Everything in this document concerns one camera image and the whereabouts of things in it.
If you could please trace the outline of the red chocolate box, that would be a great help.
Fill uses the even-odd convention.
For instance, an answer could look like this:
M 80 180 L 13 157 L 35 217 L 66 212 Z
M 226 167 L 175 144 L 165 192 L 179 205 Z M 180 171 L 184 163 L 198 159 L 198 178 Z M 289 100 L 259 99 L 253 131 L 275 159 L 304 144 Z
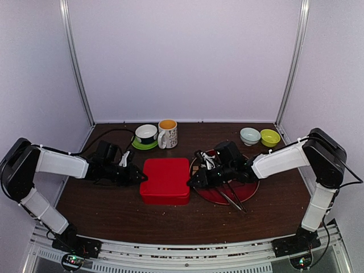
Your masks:
M 142 201 L 148 205 L 186 205 L 190 200 L 190 192 L 185 195 L 147 195 L 141 193 Z

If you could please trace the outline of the red box lid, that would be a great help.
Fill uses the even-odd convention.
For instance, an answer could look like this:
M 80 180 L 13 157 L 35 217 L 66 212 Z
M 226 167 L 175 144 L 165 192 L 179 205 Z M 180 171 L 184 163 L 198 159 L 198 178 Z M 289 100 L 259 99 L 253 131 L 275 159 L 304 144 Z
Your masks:
M 143 166 L 147 181 L 140 185 L 143 197 L 183 197 L 189 195 L 187 158 L 147 159 Z

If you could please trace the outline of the round red tray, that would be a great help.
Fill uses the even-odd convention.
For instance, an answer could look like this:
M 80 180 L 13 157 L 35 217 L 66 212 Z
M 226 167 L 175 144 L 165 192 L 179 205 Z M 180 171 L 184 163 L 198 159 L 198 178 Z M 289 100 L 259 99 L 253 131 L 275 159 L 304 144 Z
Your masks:
M 228 183 L 232 186 L 234 191 L 236 192 L 238 198 L 243 203 L 248 199 L 252 198 L 253 195 L 257 192 L 259 188 L 259 182 L 243 184 L 236 180 L 230 180 Z M 218 204 L 218 205 L 230 205 L 218 192 L 217 188 L 212 189 L 195 189 L 197 194 L 205 199 L 206 201 Z M 230 191 L 227 187 L 225 187 L 224 192 L 230 197 L 233 198 Z

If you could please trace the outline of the metal tongs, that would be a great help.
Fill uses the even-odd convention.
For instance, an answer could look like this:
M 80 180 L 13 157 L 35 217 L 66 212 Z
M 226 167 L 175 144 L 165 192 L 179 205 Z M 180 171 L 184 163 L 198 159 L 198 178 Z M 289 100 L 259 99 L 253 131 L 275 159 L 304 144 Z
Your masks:
M 230 198 L 225 192 L 225 187 L 228 188 L 233 198 Z M 247 214 L 247 209 L 238 198 L 236 192 L 229 183 L 223 184 L 220 188 L 217 188 L 217 192 L 237 211 Z

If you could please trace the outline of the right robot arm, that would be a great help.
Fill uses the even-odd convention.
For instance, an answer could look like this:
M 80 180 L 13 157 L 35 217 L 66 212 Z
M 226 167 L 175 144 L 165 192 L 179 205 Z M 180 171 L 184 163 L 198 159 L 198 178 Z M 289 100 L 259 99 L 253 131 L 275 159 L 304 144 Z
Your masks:
M 198 170 L 187 181 L 194 189 L 211 189 L 235 180 L 251 184 L 281 173 L 311 169 L 316 187 L 296 233 L 290 237 L 297 251 L 305 250 L 316 238 L 324 216 L 331 209 L 344 181 L 346 150 L 320 128 L 277 150 L 245 157 L 233 141 L 217 144 L 213 153 L 198 150 Z

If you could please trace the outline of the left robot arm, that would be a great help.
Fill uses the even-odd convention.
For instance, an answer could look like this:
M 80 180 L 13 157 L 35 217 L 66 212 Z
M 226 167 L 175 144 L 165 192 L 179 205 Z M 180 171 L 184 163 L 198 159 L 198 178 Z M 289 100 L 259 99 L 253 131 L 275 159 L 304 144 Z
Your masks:
M 93 155 L 86 158 L 19 138 L 1 161 L 1 185 L 9 199 L 35 216 L 63 247 L 75 253 L 82 246 L 76 227 L 56 210 L 36 183 L 44 184 L 46 178 L 56 176 L 108 180 L 123 187 L 147 181 L 147 175 L 132 162 L 133 152 L 123 152 L 116 162 L 118 151 L 116 144 L 102 140 Z

